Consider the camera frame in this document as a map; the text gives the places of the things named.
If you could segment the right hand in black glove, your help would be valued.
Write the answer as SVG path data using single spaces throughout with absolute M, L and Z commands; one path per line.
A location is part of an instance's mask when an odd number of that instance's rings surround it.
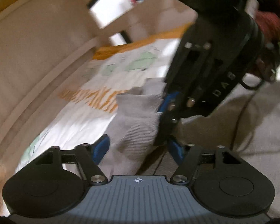
M 255 21 L 264 35 L 265 47 L 248 72 L 264 81 L 273 82 L 280 65 L 280 15 L 258 11 Z

